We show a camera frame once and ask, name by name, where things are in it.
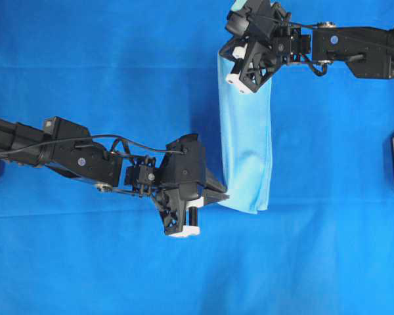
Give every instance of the wire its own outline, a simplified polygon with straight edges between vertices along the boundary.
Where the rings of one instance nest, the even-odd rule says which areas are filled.
[[[319,28],[318,26],[314,27],[314,26],[311,26],[311,25],[306,25],[306,24],[301,24],[301,23],[296,23],[296,22],[286,22],[286,21],[282,21],[282,20],[280,20],[278,18],[271,18],[270,16],[265,16],[265,15],[257,15],[257,14],[251,14],[251,15],[252,16],[259,16],[261,18],[266,18],[267,20],[272,20],[272,21],[275,21],[275,22],[278,22],[278,23],[281,23],[281,24],[295,25],[295,26],[299,26],[301,28],[307,28],[309,30],[316,30],[316,31],[323,32],[323,33],[327,32],[326,30],[324,30],[322,28]],[[353,41],[358,41],[359,43],[372,45],[372,46],[377,46],[377,47],[380,47],[380,48],[383,48],[383,49],[387,49],[389,51],[393,51],[394,52],[394,47],[390,47],[390,46],[387,46],[387,45],[382,45],[382,44],[379,44],[379,43],[374,43],[374,42],[371,42],[371,41],[365,41],[363,39],[359,39],[359,38],[352,37],[352,36],[344,35],[344,37],[346,37],[348,39],[351,39]]]
[[[314,63],[309,59],[306,54],[303,54],[302,57],[305,59],[306,64],[308,65],[309,69],[318,77],[322,77],[327,74],[328,66],[327,64],[323,64],[321,70],[318,70],[314,67]]]
[[[16,154],[20,153],[32,148],[37,148],[40,146],[46,146],[48,144],[58,144],[58,143],[63,143],[63,142],[72,142],[72,141],[84,141],[84,140],[92,140],[92,139],[98,139],[98,138],[117,138],[120,139],[121,141],[126,141],[134,146],[137,146],[139,148],[151,151],[151,152],[156,152],[156,153],[169,153],[169,154],[184,154],[182,151],[175,151],[175,150],[158,150],[158,149],[153,149],[148,146],[145,146],[143,144],[140,144],[138,142],[129,140],[127,138],[123,138],[122,136],[117,136],[117,135],[96,135],[96,136],[83,136],[83,137],[78,137],[78,138],[68,138],[68,139],[58,139],[58,140],[51,140],[51,141],[45,141],[37,144],[32,144],[31,146],[25,146],[23,148],[19,148],[16,150],[9,150],[9,151],[0,151],[0,156],[7,156],[9,154]]]

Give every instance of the folded cloth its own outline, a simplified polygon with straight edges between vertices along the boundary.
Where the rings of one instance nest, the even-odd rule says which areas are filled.
[[[230,199],[221,204],[256,214],[267,210],[273,166],[271,80],[242,95],[225,81],[233,63],[218,56],[223,172]]]

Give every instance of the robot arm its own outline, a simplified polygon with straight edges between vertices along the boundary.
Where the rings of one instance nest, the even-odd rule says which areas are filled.
[[[394,29],[308,26],[291,22],[291,16],[270,0],[247,0],[229,12],[226,29],[233,37],[220,55],[235,63],[226,80],[240,93],[256,93],[283,65],[306,64],[323,76],[341,61],[358,78],[394,78]],[[303,35],[303,28],[312,30],[312,37]]]
[[[96,138],[115,141],[107,150]],[[124,153],[116,150],[120,143]],[[129,143],[165,153],[161,165],[156,167],[154,157],[131,154]],[[59,117],[46,119],[43,130],[0,119],[0,160],[45,166],[68,179],[88,182],[100,192],[149,197],[166,235],[197,235],[198,208],[227,199],[227,189],[207,169],[205,149],[197,135],[183,136],[166,148],[151,149],[116,135],[91,136],[86,127]],[[131,164],[124,182],[128,189],[119,189],[125,159]]]

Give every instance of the screw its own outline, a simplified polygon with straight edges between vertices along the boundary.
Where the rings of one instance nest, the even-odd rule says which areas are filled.
[[[86,165],[86,160],[83,157],[81,157],[78,159],[77,164],[79,164],[79,166],[83,167]]]
[[[330,41],[331,41],[331,44],[335,45],[339,42],[339,37],[336,35],[333,35],[333,36],[331,36]]]

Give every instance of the blue tablecloth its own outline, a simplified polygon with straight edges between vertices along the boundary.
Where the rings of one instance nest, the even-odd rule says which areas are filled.
[[[0,117],[156,147],[198,132],[220,178],[231,4],[0,0]],[[394,26],[394,1],[282,5],[296,22]],[[6,165],[0,314],[394,314],[394,80],[284,68],[271,114],[269,210],[205,208],[198,238],[163,237],[148,200]]]

